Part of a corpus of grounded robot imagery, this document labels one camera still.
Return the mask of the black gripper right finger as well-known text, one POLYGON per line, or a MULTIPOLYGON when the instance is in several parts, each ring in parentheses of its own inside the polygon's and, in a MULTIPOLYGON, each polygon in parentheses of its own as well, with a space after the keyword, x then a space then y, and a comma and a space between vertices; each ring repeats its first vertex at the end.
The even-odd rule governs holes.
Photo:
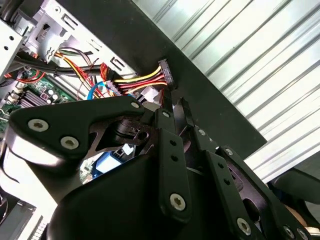
POLYGON ((189 103, 181 98, 179 134, 190 135, 197 160, 211 181, 221 213, 224 240, 310 240, 308 230, 231 148, 218 146, 193 121, 189 103))

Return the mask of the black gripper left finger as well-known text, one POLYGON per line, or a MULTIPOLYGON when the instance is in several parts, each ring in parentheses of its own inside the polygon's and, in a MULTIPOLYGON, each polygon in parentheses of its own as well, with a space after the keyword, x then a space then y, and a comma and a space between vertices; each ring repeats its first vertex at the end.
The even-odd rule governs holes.
POLYGON ((5 143, 14 156, 35 167, 40 182, 60 202, 85 185, 77 179, 84 160, 134 145, 136 154, 124 164, 140 157, 158 164, 163 215, 179 223, 192 216, 184 146, 168 89, 155 111, 131 96, 20 109, 9 118, 5 143))

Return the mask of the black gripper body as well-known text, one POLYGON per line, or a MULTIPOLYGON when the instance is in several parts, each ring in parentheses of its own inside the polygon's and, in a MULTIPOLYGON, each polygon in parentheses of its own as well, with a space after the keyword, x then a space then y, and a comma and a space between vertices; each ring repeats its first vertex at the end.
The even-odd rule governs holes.
POLYGON ((192 217, 164 216, 158 201, 159 165, 139 157, 70 192, 47 228, 49 240, 230 240, 214 186, 188 171, 192 217))

